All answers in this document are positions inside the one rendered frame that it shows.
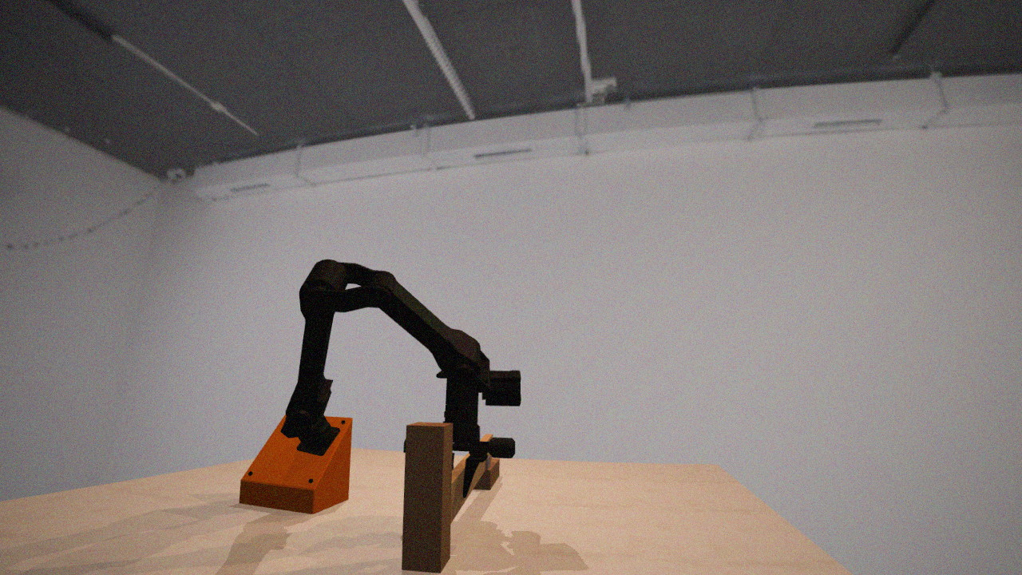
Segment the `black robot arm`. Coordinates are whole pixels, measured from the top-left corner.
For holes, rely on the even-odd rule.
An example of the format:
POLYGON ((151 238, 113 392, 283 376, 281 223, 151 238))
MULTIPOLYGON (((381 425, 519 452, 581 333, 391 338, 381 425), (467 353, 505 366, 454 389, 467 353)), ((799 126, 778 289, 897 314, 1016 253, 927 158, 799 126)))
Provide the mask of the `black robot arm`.
POLYGON ((306 320, 299 379, 280 432, 288 439, 299 438, 296 449, 301 452, 325 454, 340 432, 323 415, 332 393, 333 381, 325 378, 324 365, 335 312, 379 308, 393 318, 437 360, 437 378, 448 379, 446 404, 477 406, 482 393, 485 406, 521 406, 521 372, 489 371, 481 344, 463 331, 450 330, 390 272, 321 260, 304 280, 299 301, 306 320), (346 290, 349 284, 362 286, 346 290))

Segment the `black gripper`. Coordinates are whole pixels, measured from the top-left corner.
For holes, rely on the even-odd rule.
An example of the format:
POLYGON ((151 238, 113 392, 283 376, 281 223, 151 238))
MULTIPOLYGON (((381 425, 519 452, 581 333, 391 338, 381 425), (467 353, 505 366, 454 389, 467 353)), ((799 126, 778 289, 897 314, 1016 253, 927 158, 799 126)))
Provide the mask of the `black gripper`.
POLYGON ((467 498, 470 483, 479 463, 486 461, 487 452, 493 458, 513 458, 515 441, 513 438, 495 438, 489 442, 477 441, 477 406, 460 406, 446 404, 445 422, 453 423, 452 451, 469 451, 465 458, 463 498, 467 498), (464 444, 469 443, 469 444, 464 444))

